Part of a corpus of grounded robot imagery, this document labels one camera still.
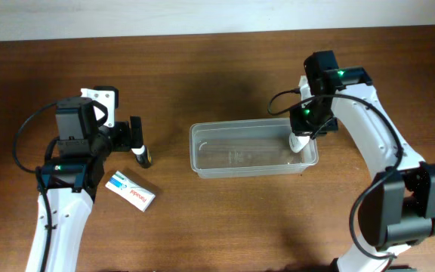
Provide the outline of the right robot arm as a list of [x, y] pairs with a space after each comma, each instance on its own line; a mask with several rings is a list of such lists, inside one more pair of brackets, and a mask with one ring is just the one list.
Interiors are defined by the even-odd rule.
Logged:
[[291, 149], [301, 151], [341, 122], [372, 178], [350, 210], [353, 245], [331, 269], [393, 271], [399, 254], [435, 236], [435, 163], [399, 133], [363, 67], [340, 68], [332, 51], [319, 51], [304, 68], [301, 101], [289, 110]]

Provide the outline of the white nasal spray bottle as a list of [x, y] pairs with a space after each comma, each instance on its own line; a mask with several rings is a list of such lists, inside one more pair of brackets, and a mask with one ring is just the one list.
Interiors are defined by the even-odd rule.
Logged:
[[310, 142], [310, 136], [296, 136], [291, 133], [288, 138], [288, 142], [292, 152], [301, 152]]

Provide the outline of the dark bottle white cap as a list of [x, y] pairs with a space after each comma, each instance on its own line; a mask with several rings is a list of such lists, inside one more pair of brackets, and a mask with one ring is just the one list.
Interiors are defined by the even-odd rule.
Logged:
[[137, 163], [142, 168], [149, 168], [152, 165], [151, 155], [145, 145], [139, 148], [132, 148], [131, 152], [135, 155]]

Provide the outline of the white Panadol box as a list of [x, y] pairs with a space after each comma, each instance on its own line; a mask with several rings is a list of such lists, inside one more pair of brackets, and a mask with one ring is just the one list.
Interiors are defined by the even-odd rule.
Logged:
[[127, 200], [142, 212], [145, 212], [156, 195], [134, 183], [123, 173], [117, 171], [105, 184], [105, 187]]

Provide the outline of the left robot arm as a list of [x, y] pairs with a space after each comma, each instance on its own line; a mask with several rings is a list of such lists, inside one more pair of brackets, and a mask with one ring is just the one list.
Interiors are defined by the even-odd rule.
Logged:
[[27, 271], [76, 269], [106, 158], [143, 146], [140, 117], [107, 128], [108, 107], [89, 97], [58, 101], [55, 116], [58, 136], [48, 144], [44, 164], [35, 168], [38, 218]]

